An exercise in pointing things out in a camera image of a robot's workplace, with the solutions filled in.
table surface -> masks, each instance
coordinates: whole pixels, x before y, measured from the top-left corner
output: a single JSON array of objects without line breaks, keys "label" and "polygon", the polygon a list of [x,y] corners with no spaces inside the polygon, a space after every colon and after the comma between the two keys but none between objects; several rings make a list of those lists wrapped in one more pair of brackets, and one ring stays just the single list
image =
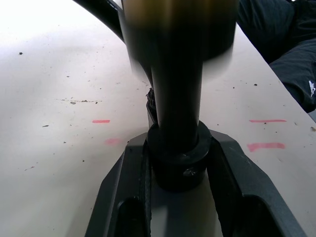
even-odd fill
[{"label": "table surface", "polygon": [[[125,45],[74,2],[1,5],[0,236],[84,236],[101,181],[148,130],[149,84],[135,79]],[[239,27],[230,64],[203,71],[200,119],[239,142],[316,236],[316,125]],[[185,194],[154,184],[152,199],[153,237],[221,236],[207,180]]]}]

black tube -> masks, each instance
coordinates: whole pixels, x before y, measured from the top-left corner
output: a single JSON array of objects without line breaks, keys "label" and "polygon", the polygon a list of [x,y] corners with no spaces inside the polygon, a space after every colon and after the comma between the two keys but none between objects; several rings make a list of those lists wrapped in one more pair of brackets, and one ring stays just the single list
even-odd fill
[{"label": "black tube", "polygon": [[118,9],[109,0],[74,0],[109,27],[122,41]]}]

